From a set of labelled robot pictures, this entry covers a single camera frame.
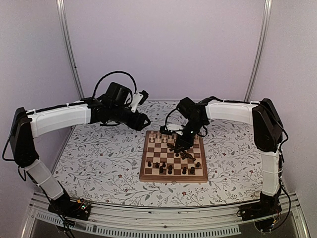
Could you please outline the wooden chess board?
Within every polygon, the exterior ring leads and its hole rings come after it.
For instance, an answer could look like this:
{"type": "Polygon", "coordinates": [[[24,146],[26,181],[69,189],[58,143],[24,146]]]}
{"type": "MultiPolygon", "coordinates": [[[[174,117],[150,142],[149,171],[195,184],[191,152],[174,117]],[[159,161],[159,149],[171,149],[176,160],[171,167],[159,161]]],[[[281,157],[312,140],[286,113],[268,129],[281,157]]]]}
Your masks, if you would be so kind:
{"type": "Polygon", "coordinates": [[[146,132],[141,167],[139,172],[139,180],[141,182],[161,182],[161,183],[206,183],[208,181],[208,170],[206,156],[204,150],[203,139],[196,136],[194,145],[186,150],[196,160],[181,159],[180,155],[176,156],[173,151],[167,147],[167,143],[150,143],[148,141],[150,130],[146,132]],[[152,163],[152,167],[148,167],[148,162],[152,163]],[[159,168],[156,168],[156,162],[159,166],[166,163],[163,174],[159,173],[159,168]],[[200,162],[200,167],[196,168],[196,163],[200,162]],[[168,166],[172,165],[172,174],[168,174],[168,166]],[[187,173],[182,173],[183,168],[187,168],[187,173]],[[190,168],[195,167],[195,174],[190,174],[190,168]]]}

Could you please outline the dark piece placed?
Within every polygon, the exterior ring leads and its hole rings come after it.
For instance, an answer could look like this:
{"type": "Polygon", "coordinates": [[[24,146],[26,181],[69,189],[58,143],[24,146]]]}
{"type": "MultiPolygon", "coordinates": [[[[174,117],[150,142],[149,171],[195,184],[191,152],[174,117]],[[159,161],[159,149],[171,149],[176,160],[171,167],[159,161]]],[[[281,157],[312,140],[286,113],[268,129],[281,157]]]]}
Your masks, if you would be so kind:
{"type": "Polygon", "coordinates": [[[170,174],[172,174],[172,169],[173,169],[173,166],[172,165],[169,165],[168,166],[168,171],[167,171],[167,173],[170,175],[170,174]]]}

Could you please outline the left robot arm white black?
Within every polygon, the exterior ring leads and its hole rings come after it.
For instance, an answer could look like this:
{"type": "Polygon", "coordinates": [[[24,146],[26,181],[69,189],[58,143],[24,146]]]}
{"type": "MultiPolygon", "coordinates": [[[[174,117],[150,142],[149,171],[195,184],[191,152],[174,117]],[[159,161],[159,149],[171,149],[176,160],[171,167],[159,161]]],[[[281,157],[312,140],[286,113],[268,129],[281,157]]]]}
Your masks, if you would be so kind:
{"type": "Polygon", "coordinates": [[[52,155],[49,148],[56,149],[60,143],[57,135],[77,125],[100,123],[105,126],[124,124],[130,129],[141,131],[150,125],[148,116],[137,110],[148,98],[145,90],[132,92],[129,88],[112,82],[99,97],[83,98],[43,109],[26,110],[17,108],[6,142],[11,147],[12,161],[25,170],[26,174],[54,201],[55,208],[63,215],[70,215],[73,203],[67,198],[62,185],[52,175],[53,163],[42,155],[52,155]]]}

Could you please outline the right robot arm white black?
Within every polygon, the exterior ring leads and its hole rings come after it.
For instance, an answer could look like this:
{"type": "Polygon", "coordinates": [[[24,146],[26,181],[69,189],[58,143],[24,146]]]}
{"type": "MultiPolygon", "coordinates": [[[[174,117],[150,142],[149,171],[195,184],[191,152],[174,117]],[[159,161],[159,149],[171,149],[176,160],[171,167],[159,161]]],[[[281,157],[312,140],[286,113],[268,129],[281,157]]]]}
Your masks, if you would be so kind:
{"type": "Polygon", "coordinates": [[[176,106],[176,110],[187,119],[185,126],[166,123],[169,132],[177,133],[176,152],[193,146],[194,136],[201,128],[209,125],[211,120],[230,120],[242,122],[253,128],[254,144],[260,151],[262,159],[263,185],[262,196],[267,196],[256,206],[260,216],[267,216],[275,209],[271,198],[281,191],[282,149],[287,133],[271,99],[243,102],[222,100],[215,96],[207,97],[197,103],[186,97],[176,106]]]}

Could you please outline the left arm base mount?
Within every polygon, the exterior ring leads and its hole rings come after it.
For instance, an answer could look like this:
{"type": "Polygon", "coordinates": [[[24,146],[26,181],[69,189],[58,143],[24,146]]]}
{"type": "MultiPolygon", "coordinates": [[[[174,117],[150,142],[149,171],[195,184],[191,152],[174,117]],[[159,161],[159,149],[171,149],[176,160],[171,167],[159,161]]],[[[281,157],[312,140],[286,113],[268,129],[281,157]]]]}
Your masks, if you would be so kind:
{"type": "Polygon", "coordinates": [[[91,212],[91,202],[83,198],[72,201],[69,197],[51,199],[48,211],[58,215],[87,221],[91,212]]]}

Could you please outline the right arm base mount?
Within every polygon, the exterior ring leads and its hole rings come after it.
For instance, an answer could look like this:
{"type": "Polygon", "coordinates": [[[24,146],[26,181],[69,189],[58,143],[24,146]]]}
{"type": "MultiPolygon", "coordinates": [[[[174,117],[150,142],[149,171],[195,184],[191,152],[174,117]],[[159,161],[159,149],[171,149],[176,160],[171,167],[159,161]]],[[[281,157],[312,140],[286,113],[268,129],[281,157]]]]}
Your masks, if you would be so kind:
{"type": "Polygon", "coordinates": [[[280,194],[281,189],[274,196],[268,196],[261,192],[259,202],[239,206],[236,213],[237,217],[241,217],[242,221],[248,221],[270,216],[268,219],[255,222],[255,226],[260,232],[271,232],[278,222],[282,211],[279,202],[280,194]]]}

